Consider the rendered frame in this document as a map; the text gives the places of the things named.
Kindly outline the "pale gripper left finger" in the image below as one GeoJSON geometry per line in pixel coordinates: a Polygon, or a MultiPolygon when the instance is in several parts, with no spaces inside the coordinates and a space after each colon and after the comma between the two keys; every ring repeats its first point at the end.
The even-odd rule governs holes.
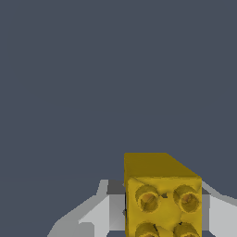
{"type": "Polygon", "coordinates": [[[100,180],[96,195],[60,218],[47,237],[108,237],[111,231],[125,232],[125,187],[100,180]]]}

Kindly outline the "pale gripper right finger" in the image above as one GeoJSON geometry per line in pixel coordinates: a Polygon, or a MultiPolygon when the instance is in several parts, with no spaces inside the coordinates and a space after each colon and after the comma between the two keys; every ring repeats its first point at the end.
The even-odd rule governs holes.
{"type": "Polygon", "coordinates": [[[202,181],[203,237],[237,237],[237,199],[202,181]]]}

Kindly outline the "yellow studded toy brick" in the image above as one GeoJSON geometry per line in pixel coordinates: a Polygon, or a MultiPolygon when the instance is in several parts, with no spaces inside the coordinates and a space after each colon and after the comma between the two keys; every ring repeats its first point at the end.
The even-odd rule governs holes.
{"type": "Polygon", "coordinates": [[[167,153],[126,153],[126,237],[202,237],[202,178],[167,153]]]}

